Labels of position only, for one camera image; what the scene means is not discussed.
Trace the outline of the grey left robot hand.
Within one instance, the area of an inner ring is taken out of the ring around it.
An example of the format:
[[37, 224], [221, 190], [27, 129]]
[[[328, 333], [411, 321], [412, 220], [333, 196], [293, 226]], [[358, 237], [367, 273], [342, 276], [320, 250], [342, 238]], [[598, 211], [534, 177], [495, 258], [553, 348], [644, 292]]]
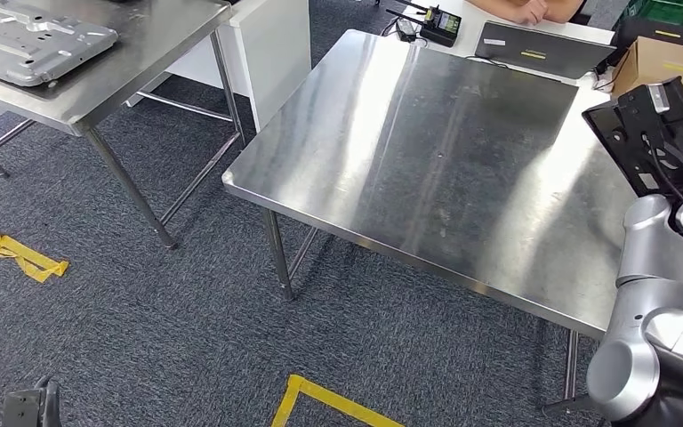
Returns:
[[61, 427], [60, 385], [50, 375], [44, 375], [36, 382], [35, 386], [42, 393], [37, 425], [41, 427]]

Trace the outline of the person's hand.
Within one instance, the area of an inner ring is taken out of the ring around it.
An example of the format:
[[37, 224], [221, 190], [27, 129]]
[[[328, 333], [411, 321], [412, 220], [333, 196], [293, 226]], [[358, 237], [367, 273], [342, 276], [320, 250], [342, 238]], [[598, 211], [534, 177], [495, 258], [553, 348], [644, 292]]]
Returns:
[[535, 25], [544, 19], [548, 10], [548, 4], [543, 0], [527, 0], [523, 4], [511, 6], [508, 20], [518, 24]]

